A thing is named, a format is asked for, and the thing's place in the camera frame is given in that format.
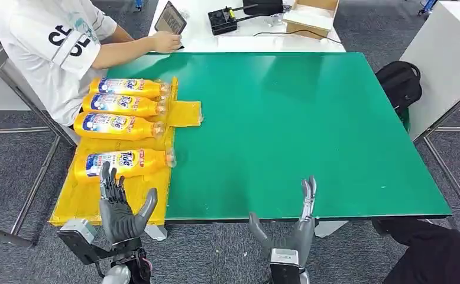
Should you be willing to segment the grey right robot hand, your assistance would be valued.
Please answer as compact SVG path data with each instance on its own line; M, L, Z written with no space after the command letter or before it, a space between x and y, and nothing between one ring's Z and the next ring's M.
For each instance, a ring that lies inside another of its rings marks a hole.
M293 226L290 238L282 246L276 246L276 243L267 236L256 213L250 212L248 217L248 227L251 233L266 250L269 252L271 252L271 249L273 248L296 250L299 255L300 268L305 267L315 232L316 221L312 217L312 214L315 207L317 184L314 176L310 176L308 179L303 179L302 188L302 214Z

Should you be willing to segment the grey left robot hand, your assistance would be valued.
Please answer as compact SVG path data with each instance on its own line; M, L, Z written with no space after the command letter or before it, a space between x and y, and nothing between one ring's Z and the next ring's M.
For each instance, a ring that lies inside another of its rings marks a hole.
M110 162L102 165L99 187L99 212L108 241L116 244L140 237L157 205L157 189L149 189L144 204L134 214L127 201L124 177L116 178L116 168Z

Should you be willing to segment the person's hand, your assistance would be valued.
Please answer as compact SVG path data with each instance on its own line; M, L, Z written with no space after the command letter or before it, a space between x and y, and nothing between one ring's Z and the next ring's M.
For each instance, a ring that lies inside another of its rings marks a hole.
M181 36L167 31L159 31L150 36L152 48L157 53L173 53L182 47Z

